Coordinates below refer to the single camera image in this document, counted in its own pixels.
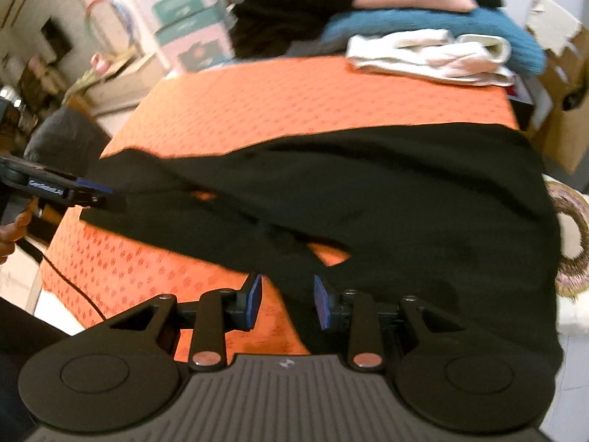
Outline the person's left hand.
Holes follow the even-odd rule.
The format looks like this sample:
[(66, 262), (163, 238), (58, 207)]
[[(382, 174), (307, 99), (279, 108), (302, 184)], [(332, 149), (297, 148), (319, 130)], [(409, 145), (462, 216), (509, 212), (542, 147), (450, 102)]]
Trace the person's left hand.
[(16, 242), (27, 234), (27, 228), (32, 221), (32, 211), (27, 208), (15, 221), (2, 225), (0, 231), (0, 264), (4, 264), (9, 256), (15, 252)]

